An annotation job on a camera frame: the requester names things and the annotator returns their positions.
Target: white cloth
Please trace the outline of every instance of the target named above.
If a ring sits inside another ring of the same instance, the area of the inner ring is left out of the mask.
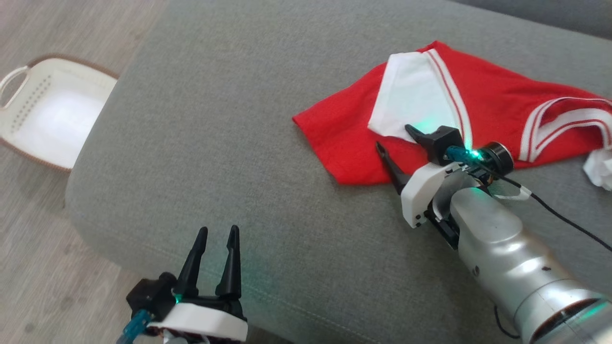
[[[591,152],[582,169],[593,184],[612,191],[612,150]]]
[[[414,142],[404,129],[406,124],[423,133],[434,132],[440,125],[459,128],[443,85],[426,54],[389,56],[368,129]]]

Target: white basket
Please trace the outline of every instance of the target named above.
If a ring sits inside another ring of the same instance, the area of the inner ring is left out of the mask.
[[[98,118],[117,75],[68,56],[44,56],[10,72],[6,85],[26,78],[0,108],[3,142],[44,165],[70,171]]]

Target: blue connector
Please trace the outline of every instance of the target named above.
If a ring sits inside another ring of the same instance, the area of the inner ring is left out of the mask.
[[[468,166],[482,163],[482,154],[478,150],[470,150],[462,147],[451,146],[446,149],[446,157],[450,161],[463,162]]]
[[[149,312],[141,309],[123,328],[123,334],[117,339],[116,344],[132,344],[136,337],[143,333],[147,325],[151,322]]]

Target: gray couch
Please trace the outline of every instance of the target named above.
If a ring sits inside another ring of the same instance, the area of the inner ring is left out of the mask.
[[[612,0],[453,0],[499,13],[612,39]]]
[[[515,343],[457,253],[403,221],[391,186],[338,185],[291,121],[434,40],[612,97],[611,41],[454,2],[172,1],[79,156],[66,193],[74,225],[148,277],[179,272],[206,225],[199,284],[210,292],[239,225],[245,315],[296,343]],[[512,177],[612,242],[612,197],[583,162]],[[509,206],[612,293],[608,252],[531,202]]]

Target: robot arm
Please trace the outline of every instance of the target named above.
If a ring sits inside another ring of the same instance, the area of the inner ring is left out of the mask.
[[[412,177],[401,172],[380,144],[376,148],[400,195],[405,220],[429,220],[515,329],[522,342],[612,343],[612,303],[577,281],[550,249],[487,190],[494,175],[513,169],[498,143],[467,151],[458,130],[407,131],[430,163]]]
[[[117,344],[129,344],[144,333],[163,337],[164,343],[240,343],[247,338],[247,319],[242,314],[240,236],[232,226],[227,243],[228,258],[215,296],[200,296],[196,283],[206,249],[208,229],[202,227],[178,279],[164,272],[157,280],[142,279],[129,292],[132,320]]]
[[[484,191],[459,190],[458,254],[523,343],[612,343],[612,304],[577,281],[523,222]]]

